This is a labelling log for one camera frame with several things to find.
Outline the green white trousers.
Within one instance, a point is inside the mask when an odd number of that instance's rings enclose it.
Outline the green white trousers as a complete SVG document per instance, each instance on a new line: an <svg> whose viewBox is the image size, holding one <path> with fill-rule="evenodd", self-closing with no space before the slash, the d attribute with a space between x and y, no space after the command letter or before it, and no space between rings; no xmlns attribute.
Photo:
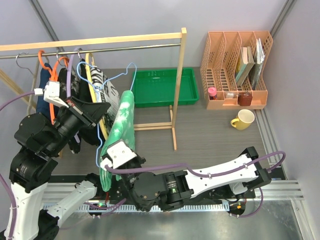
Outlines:
<svg viewBox="0 0 320 240"><path fill-rule="evenodd" d="M134 94L130 90L125 90L121 95L119 109L109 136L100 152L100 164L103 156L107 154L107 148L118 140L123 140L132 150L135 150L134 110Z"/></svg>

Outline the light blue wire hanger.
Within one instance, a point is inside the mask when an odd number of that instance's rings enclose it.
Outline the light blue wire hanger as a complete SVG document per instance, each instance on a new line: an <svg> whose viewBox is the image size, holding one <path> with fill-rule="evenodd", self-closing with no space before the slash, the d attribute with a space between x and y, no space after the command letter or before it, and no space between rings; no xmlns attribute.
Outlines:
<svg viewBox="0 0 320 240"><path fill-rule="evenodd" d="M86 65L89 65L90 68L94 68L95 66L94 66L94 65L91 65L91 64L89 64L89 63L87 63L87 62L85 62L85 61L82 61L82 60L81 60L81 61L77 64L77 66L76 66L76 73L77 73L78 77L79 77L81 80L83 80L83 81L85 81L86 83L89 84L89 81L88 81L87 77L82 77L81 74L80 74L80 66L81 66L81 65L85 65L85 66L86 66ZM120 77L120 76L126 76L126 75L128 75L128 74L129 74L129 66L130 66L130 65L133 65L133 66L134 66L134 73L133 73L133 80L132 80L132 82L131 82L131 86L130 86L129 90L131 91L131 90L133 89L133 86L134 86L134 83L135 83L135 80L136 80L136 75L137 75L137 66L136 66L135 63L130 62L130 63L127 65L126 69L125 69L126 72L122 72L122 73L120 73L120 74L118 74L118 75L116 75L116 76L113 76L113 77L111 77L111 78L107 78L106 80L102 80L102 82L99 83L98 86L95 86L94 84L92 84L92 86L95 88L97 102L98 102L98 100L101 98L101 93L102 93L102 90L105 89L105 85L106 85L108 82L110 82L110 81L112 81L112 80L114 80L114 79L116 79L116 78L118 78L118 77ZM96 148L96 152L95 152L95 164L96 164L96 166L97 166L98 168L100 168L98 153L99 153L100 148L103 146L103 140L102 140L101 135L100 135L100 124L99 124L99 123L97 124L97 127L96 127L96 135L97 135L97 138L98 138L98 140L99 140L99 145L98 145L98 147Z"/></svg>

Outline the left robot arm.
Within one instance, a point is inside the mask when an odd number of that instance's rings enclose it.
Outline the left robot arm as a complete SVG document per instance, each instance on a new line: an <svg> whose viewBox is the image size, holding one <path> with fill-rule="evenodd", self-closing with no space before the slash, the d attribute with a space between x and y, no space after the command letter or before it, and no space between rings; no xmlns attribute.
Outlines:
<svg viewBox="0 0 320 240"><path fill-rule="evenodd" d="M86 201L101 200L106 187L99 176L88 174L80 185L53 207L42 209L42 198L59 152L83 128L95 127L110 108L107 102L84 102L68 97L57 117L50 121L41 113L26 116L14 138L21 149L10 165L10 184L5 188L11 207L3 240L52 240L60 227Z"/></svg>

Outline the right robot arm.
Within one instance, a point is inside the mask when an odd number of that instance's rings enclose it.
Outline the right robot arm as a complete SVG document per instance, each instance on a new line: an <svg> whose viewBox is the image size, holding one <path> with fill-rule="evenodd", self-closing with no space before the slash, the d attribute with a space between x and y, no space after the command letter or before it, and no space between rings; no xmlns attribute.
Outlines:
<svg viewBox="0 0 320 240"><path fill-rule="evenodd" d="M143 167L145 159L131 149L118 155L113 172L121 176L125 196L138 211L158 206L163 212L182 208L186 202L203 196L231 199L261 188L271 176L260 164L254 147L237 158L211 167L192 169L185 163Z"/></svg>

